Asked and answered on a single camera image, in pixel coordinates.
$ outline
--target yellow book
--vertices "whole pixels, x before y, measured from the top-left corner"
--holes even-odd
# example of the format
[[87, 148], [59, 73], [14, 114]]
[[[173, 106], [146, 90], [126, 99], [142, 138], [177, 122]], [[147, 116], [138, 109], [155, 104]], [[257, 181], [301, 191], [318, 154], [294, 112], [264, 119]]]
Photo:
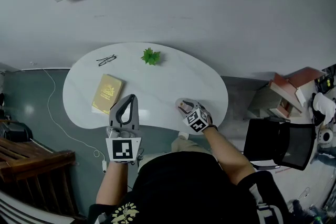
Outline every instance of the yellow book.
[[110, 114], [111, 107], [117, 102], [123, 82], [108, 74], [104, 74], [100, 80], [92, 106], [99, 111], [92, 109], [93, 112], [104, 112]]

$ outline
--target wooden chair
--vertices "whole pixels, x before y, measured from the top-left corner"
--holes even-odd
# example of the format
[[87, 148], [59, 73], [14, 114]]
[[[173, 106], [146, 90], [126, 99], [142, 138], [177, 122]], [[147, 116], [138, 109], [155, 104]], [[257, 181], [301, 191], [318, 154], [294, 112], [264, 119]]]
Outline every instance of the wooden chair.
[[73, 151], [51, 153], [34, 142], [0, 138], [0, 189], [47, 212], [77, 217], [69, 176], [74, 162]]

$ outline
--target marble tabletop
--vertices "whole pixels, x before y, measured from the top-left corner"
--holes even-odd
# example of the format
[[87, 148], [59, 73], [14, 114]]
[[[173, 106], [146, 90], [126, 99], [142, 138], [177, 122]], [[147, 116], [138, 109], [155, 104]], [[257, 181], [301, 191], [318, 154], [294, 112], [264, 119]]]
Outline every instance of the marble tabletop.
[[[143, 51], [161, 52], [156, 66], [145, 64]], [[97, 59], [115, 54], [117, 58], [99, 67]], [[103, 74], [122, 81], [120, 98], [135, 94], [141, 125], [150, 125], [197, 134], [182, 122], [175, 108], [178, 98], [198, 100], [212, 114], [214, 124], [223, 121], [228, 95], [219, 74], [200, 60], [179, 50], [144, 42], [113, 44], [94, 50], [79, 59], [64, 83], [63, 103], [72, 122], [94, 129], [108, 125], [108, 115], [92, 112], [92, 101]]]

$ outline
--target black chair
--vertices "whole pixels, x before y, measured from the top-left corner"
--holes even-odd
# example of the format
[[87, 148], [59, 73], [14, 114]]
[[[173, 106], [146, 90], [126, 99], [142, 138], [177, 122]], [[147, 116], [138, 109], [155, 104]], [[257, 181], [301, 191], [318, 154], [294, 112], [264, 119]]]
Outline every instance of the black chair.
[[[304, 170], [315, 138], [313, 124], [292, 124], [280, 118], [251, 119], [244, 155], [257, 170], [277, 169], [280, 165]], [[273, 160], [277, 165], [260, 166], [253, 163], [268, 160]]]

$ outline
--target eyeglasses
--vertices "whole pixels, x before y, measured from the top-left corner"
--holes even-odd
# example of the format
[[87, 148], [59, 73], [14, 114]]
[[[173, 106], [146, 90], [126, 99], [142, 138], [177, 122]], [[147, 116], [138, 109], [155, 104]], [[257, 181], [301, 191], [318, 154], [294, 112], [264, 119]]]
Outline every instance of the eyeglasses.
[[96, 61], [99, 61], [100, 63], [98, 64], [99, 67], [105, 65], [107, 62], [113, 61], [115, 60], [117, 56], [116, 55], [110, 55], [109, 57], [103, 58], [103, 59], [99, 59]]

